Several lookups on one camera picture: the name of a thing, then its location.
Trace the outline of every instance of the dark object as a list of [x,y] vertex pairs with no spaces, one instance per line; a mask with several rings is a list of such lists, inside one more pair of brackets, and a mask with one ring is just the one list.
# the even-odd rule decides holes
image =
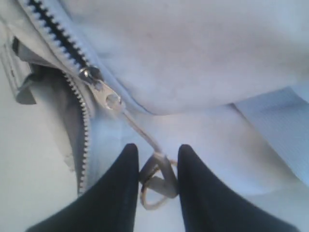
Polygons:
[[138,150],[126,145],[89,191],[27,232],[133,232],[138,178]]
[[188,145],[178,153],[179,194],[186,232],[298,232],[221,182]]

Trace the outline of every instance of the open zipper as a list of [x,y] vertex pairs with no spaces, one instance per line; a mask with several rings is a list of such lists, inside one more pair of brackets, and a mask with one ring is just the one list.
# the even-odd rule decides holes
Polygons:
[[[34,27],[49,45],[51,51],[66,67],[63,70],[69,85],[78,98],[84,122],[84,155],[79,193],[83,194],[88,186],[87,174],[90,149],[90,113],[81,91],[75,83],[77,77],[87,84],[98,103],[105,109],[122,114],[129,125],[154,149],[140,171],[140,182],[143,186],[161,193],[168,198],[178,195],[178,183],[170,161],[163,154],[160,145],[152,138],[126,109],[119,94],[110,88],[103,79],[98,67],[100,64],[86,42],[79,36],[74,25],[57,0],[19,0]],[[153,177],[154,170],[162,171],[164,180]]]

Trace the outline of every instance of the zipper slider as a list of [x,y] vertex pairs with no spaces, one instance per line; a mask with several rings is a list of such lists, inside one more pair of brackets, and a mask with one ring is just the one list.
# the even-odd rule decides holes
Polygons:
[[[163,153],[158,142],[135,121],[134,117],[126,109],[126,105],[121,97],[104,82],[103,76],[98,68],[83,68],[80,71],[79,77],[90,86],[95,98],[103,108],[113,110],[117,114],[122,114],[129,125],[154,149],[153,154],[140,171],[140,182],[143,185],[142,189],[146,187],[167,198],[175,198],[178,195],[177,178],[170,160]],[[161,170],[164,179],[154,176],[158,170]]]

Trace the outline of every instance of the strap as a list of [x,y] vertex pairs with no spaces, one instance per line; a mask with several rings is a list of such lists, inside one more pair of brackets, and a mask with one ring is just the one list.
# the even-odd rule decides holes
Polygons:
[[288,87],[241,101],[236,107],[309,185],[309,103]]

